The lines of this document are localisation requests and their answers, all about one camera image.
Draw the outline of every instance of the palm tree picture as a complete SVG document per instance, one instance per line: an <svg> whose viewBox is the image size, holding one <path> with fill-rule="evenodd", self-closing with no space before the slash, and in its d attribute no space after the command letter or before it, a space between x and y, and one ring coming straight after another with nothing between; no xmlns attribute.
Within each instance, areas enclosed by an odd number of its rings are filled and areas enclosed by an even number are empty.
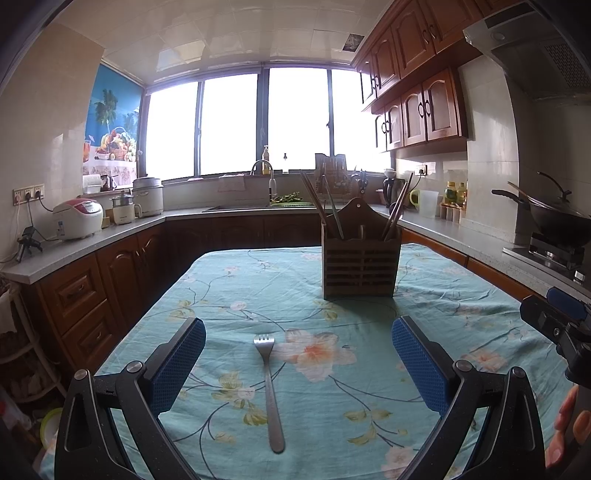
<svg viewBox="0 0 591 480"><path fill-rule="evenodd" d="M103 102L96 102L96 121L101 125L106 125L107 130L110 132L110 122L115 122L117 116L117 97L113 94L113 91L104 89L103 90Z"/></svg>

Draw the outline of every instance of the human hand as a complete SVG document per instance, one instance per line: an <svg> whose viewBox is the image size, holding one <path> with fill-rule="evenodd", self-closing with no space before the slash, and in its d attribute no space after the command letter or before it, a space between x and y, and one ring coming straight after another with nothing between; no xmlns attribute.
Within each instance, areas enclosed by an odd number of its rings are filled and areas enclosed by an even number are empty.
<svg viewBox="0 0 591 480"><path fill-rule="evenodd" d="M578 393L579 386L575 385L566 395L566 398L560 406L558 415L556 415L556 419L554 420L554 429L556 430L556 433L545 452L546 468L557 465L562 460L565 449L564 432L569 426L570 419L573 416L574 403L577 400ZM587 440L590 433L591 412L583 410L574 422L573 435L577 442L582 445L585 443L585 440Z"/></svg>

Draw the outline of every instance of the countertop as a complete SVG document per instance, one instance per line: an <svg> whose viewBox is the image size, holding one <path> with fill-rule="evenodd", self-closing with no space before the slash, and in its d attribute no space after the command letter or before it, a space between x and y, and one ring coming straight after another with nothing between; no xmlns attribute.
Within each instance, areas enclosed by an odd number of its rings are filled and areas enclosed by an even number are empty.
<svg viewBox="0 0 591 480"><path fill-rule="evenodd" d="M371 207L381 215L388 216L388 210L385 206L371 205ZM9 280L32 284L68 263L84 257L99 248L165 221L222 216L289 215L292 213L316 214L315 209L312 207L254 207L252 209L208 211L210 208L197 207L182 210L166 210L162 215L137 219L135 222L127 225L111 225L88 238L65 242L44 242L43 252L35 251L28 258L25 255L22 263L7 264L1 273ZM573 287L570 281L555 278L538 268L504 254L503 248L513 247L513 244L484 233L470 230L447 220L425 218L413 211L404 212L400 220L400 225L479 260L542 296L545 296L550 287L558 287L575 298L585 302L591 302L591 293L586 295L580 292Z"/></svg>

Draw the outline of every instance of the fork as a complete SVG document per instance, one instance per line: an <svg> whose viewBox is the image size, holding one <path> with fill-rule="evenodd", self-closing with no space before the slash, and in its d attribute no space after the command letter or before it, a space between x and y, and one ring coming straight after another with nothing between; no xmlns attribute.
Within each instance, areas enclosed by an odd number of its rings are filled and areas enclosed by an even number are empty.
<svg viewBox="0 0 591 480"><path fill-rule="evenodd" d="M275 453L281 453L285 449L285 439L283 438L283 429L281 420L277 411L277 402L275 401L275 391L273 390L273 381L271 380L271 369L269 368L269 356L275 345L275 339L269 334L259 335L254 339L256 349L262 357L265 368L265 400L267 402L267 428L269 431L269 445Z"/></svg>

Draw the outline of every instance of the light blue tablecloth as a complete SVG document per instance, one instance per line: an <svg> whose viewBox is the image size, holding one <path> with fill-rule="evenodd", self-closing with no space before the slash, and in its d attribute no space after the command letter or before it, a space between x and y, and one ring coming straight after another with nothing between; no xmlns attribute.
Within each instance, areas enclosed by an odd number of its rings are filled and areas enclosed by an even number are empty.
<svg viewBox="0 0 591 480"><path fill-rule="evenodd" d="M322 299L320 248L207 254L161 298L99 373L145 360L185 318L201 318L205 349L170 412L168 435L202 478L395 479L438 414L422 402L392 347L392 321L410 315L454 358L505 373L520 365L535 391L546 442L570 383L549 341L519 303L420 245L404 245L394 298ZM285 452L269 448L262 361L252 340L272 333L271 369ZM478 435L477 416L449 477ZM120 412L124 444L150 478ZM44 460L52 476L53 457Z"/></svg>

